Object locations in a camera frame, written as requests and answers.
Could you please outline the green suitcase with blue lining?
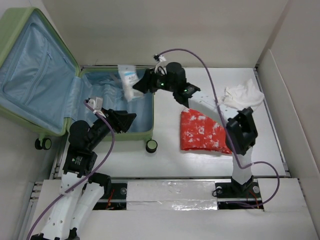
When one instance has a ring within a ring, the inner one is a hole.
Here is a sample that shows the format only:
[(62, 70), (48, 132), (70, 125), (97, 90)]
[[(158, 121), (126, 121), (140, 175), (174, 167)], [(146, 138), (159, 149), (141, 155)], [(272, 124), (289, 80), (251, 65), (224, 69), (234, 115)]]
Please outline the green suitcase with blue lining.
[(36, 132), (35, 148), (48, 150), (51, 137), (67, 133), (78, 120), (96, 116), (84, 105), (103, 99), (105, 109), (136, 118), (118, 141), (149, 141), (154, 128), (154, 96), (127, 101), (116, 67), (81, 68), (42, 11), (8, 8), (0, 19), (0, 113)]

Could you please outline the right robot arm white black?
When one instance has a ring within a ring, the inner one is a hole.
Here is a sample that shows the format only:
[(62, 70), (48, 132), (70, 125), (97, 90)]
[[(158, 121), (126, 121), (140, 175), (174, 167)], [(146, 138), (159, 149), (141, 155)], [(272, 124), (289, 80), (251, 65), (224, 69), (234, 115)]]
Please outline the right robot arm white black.
[(186, 71), (178, 62), (145, 71), (133, 89), (144, 94), (158, 90), (171, 92), (174, 99), (188, 109), (196, 110), (225, 129), (225, 143), (232, 151), (231, 191), (242, 197), (253, 182), (252, 150), (258, 137), (251, 107), (236, 110), (218, 104), (201, 89), (187, 81)]

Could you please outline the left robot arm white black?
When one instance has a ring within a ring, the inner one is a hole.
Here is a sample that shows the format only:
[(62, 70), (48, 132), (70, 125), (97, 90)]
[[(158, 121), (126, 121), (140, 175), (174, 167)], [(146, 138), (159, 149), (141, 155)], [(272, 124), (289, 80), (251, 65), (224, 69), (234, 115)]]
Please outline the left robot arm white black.
[(136, 118), (125, 110), (94, 110), (93, 125), (84, 120), (74, 122), (69, 129), (69, 147), (62, 168), (59, 196), (46, 208), (51, 211), (39, 233), (29, 232), (29, 240), (78, 240), (100, 198), (111, 194), (110, 176), (94, 167), (97, 154), (94, 148), (108, 134), (125, 133)]

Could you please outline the red white patterned cloth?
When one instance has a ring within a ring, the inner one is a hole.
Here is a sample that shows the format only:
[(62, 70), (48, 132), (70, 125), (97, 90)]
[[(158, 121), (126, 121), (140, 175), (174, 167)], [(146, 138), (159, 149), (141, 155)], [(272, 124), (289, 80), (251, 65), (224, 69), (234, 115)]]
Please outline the red white patterned cloth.
[(218, 122), (189, 108), (180, 113), (180, 149), (232, 153), (226, 145), (225, 129)]

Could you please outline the white blue plastic packet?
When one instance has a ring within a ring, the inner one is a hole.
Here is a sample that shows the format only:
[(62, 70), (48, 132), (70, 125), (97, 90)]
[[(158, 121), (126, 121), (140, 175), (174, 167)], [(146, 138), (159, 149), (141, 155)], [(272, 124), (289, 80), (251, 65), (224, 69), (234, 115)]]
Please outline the white blue plastic packet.
[(118, 65), (117, 69), (125, 99), (128, 102), (136, 99), (142, 99), (144, 94), (133, 88), (133, 86), (140, 80), (137, 75), (136, 67), (134, 65)]

